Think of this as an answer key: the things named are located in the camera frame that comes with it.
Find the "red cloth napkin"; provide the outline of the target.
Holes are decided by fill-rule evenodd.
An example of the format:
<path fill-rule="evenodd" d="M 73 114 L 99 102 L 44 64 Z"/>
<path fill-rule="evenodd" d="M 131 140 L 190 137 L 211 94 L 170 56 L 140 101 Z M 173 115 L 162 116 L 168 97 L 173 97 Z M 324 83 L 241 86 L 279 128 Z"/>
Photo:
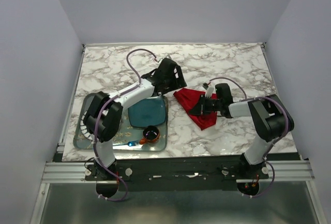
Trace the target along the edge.
<path fill-rule="evenodd" d="M 173 96 L 183 107 L 187 115 L 201 130 L 214 126 L 217 121 L 217 113 L 202 116 L 194 116 L 189 114 L 189 111 L 198 103 L 200 96 L 204 94 L 205 93 L 203 91 L 196 91 L 188 88 L 182 88 L 173 93 Z"/>

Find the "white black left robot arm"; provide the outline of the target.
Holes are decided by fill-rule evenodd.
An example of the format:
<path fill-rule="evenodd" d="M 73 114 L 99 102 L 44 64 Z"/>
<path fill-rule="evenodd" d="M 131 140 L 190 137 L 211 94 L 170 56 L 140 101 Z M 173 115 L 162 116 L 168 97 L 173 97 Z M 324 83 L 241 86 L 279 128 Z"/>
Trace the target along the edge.
<path fill-rule="evenodd" d="M 123 111 L 143 99 L 162 96 L 186 86 L 180 65 L 165 57 L 157 68 L 138 76 L 138 82 L 131 86 L 110 94 L 96 93 L 83 123 L 94 137 L 93 151 L 99 164 L 97 174 L 103 180 L 115 176 L 112 138 L 119 130 Z"/>

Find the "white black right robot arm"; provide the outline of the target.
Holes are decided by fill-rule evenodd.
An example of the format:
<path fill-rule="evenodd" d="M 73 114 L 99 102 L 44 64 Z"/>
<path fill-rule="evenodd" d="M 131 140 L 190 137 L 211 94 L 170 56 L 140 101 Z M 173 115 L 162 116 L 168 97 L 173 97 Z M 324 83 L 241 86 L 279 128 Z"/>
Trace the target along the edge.
<path fill-rule="evenodd" d="M 201 95 L 190 115 L 203 116 L 219 112 L 222 117 L 251 117 L 257 133 L 253 143 L 240 156 L 236 166 L 243 178 L 252 177 L 265 164 L 273 146 L 294 129 L 294 121 L 277 95 L 234 102 L 232 96 L 216 99 Z"/>

